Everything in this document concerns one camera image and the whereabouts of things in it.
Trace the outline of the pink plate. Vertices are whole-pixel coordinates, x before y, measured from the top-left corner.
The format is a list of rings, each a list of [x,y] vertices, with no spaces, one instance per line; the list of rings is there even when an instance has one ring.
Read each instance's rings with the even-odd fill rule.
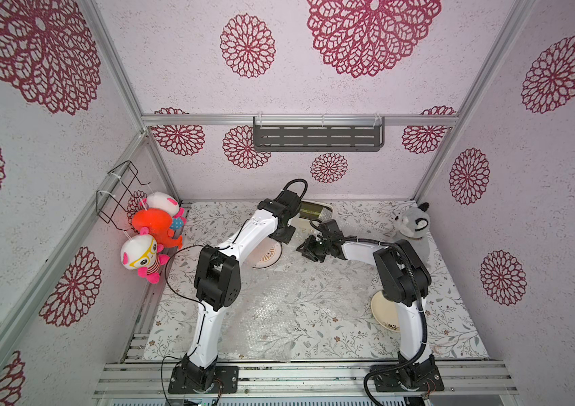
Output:
[[[273,267],[282,256],[282,243],[265,238],[247,257],[246,263],[254,269]]]

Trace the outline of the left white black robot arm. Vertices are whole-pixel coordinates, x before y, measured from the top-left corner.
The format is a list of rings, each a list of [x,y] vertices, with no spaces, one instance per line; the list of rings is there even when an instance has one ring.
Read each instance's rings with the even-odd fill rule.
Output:
[[[182,370],[196,382],[212,374],[219,355],[221,329],[228,308],[241,293],[241,265],[270,238],[288,243],[295,233],[291,219],[299,214],[304,193],[284,188],[277,198],[265,199],[240,230],[216,246],[199,252],[194,279],[199,318],[194,340],[182,359]]]

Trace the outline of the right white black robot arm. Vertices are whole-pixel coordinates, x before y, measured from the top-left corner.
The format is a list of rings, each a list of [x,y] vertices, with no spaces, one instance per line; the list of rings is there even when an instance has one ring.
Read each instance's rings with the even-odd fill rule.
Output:
[[[429,346],[425,298],[431,275],[407,240],[383,242],[346,236],[336,221],[311,220],[316,231],[297,251],[313,262],[332,256],[344,261],[363,262],[377,269],[382,295],[395,306],[400,328],[399,364],[405,368],[435,363]]]

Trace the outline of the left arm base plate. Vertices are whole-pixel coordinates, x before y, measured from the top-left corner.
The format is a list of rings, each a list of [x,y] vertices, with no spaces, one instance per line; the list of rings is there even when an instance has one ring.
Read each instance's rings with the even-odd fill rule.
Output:
[[[238,391],[239,368],[215,364],[209,368],[176,366],[168,386],[170,394],[231,394]]]

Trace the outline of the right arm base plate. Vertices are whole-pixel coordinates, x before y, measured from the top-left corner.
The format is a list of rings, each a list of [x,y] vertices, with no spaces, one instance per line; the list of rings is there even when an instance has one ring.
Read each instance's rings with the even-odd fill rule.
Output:
[[[442,392],[445,390],[436,357],[395,369],[397,365],[373,365],[370,380],[378,392]]]

